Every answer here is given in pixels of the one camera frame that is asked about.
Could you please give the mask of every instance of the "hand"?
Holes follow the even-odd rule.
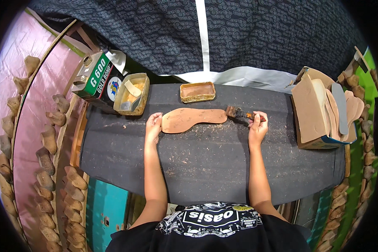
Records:
[[[255,120],[249,120],[248,144],[250,149],[260,146],[268,129],[267,114],[260,111],[254,111],[253,113],[255,114]],[[266,122],[260,122],[261,116],[266,119]]]
[[[146,144],[158,144],[158,134],[161,132],[162,113],[152,114],[146,123]]]

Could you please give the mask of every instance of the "cardboard box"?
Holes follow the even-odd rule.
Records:
[[[297,131],[297,145],[300,149],[331,149],[353,143],[357,140],[354,123],[349,128],[348,139],[337,141],[326,134],[324,120],[311,80],[321,79],[325,88],[329,88],[334,81],[312,68],[303,68],[301,80],[291,90],[295,127]]]

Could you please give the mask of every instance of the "black t-shirt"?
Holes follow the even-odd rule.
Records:
[[[245,204],[223,202],[190,206],[111,237],[106,252],[310,251],[294,225]]]

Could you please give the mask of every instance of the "patterned fabric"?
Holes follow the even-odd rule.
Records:
[[[336,79],[366,44],[337,0],[205,0],[210,71],[239,66],[297,74],[303,66]],[[156,74],[203,70],[194,0],[34,0],[58,22],[88,24]]]

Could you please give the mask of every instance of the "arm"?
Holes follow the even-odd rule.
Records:
[[[144,143],[144,195],[146,197],[146,206],[130,228],[152,221],[161,221],[166,215],[168,199],[157,152],[161,121],[162,113],[155,113],[150,116],[146,123],[146,140]]]
[[[284,221],[284,217],[279,214],[272,204],[272,194],[270,191],[269,181],[266,176],[266,169],[263,163],[262,149],[260,147],[262,140],[268,130],[268,117],[266,113],[254,111],[255,120],[249,125],[249,201],[251,206],[260,214],[270,214]],[[266,122],[260,122],[260,116],[266,119]]]

